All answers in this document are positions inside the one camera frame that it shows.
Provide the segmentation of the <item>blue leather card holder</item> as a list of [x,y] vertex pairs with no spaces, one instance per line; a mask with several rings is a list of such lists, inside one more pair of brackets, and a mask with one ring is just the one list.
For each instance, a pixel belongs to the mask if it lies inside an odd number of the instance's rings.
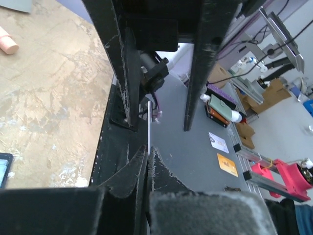
[[0,188],[5,188],[12,162],[12,154],[0,153]]

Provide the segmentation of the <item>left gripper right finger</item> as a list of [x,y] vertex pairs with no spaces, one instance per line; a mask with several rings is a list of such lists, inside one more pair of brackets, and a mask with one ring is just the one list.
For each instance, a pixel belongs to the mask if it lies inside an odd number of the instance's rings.
[[148,178],[149,226],[153,235],[274,235],[264,201],[251,192],[194,192],[152,147]]

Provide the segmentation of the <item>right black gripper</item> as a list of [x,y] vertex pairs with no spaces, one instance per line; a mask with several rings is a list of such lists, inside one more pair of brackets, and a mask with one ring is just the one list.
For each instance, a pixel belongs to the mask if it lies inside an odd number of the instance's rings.
[[238,0],[84,0],[120,88],[126,119],[139,112],[140,51],[175,52],[194,42],[184,131],[190,131],[201,89],[213,70]]

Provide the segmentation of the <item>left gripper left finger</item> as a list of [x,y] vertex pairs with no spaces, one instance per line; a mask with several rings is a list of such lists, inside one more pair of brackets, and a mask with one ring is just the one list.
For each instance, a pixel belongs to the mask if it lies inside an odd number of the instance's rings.
[[3,235],[144,235],[148,151],[99,186],[0,192]]

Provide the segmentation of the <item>silver VIP credit card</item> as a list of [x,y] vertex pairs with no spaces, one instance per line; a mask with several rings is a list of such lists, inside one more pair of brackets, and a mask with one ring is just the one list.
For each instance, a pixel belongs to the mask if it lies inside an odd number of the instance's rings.
[[148,114],[147,114],[147,147],[148,155],[150,155],[151,150],[151,120],[152,120],[152,101],[148,101]]

